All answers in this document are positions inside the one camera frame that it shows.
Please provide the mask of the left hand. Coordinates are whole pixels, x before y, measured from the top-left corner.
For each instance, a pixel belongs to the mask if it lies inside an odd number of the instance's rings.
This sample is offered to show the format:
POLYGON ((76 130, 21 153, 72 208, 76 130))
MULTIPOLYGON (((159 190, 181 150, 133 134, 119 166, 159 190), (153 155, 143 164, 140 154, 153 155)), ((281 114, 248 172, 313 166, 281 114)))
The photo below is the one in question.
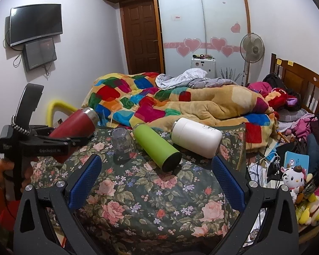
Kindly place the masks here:
MULTIPOLYGON (((33 175, 33 167, 31 163, 37 163, 38 158, 37 157, 31 157, 27 159, 27 168, 24 171, 24 180, 21 183, 20 191, 23 192, 25 187, 31 183, 31 176, 33 175)), ((4 182, 4 176, 3 174, 5 172, 11 171, 14 169, 14 163, 11 162, 9 159, 2 158, 0 159, 0 188, 5 188, 5 182, 4 182)))

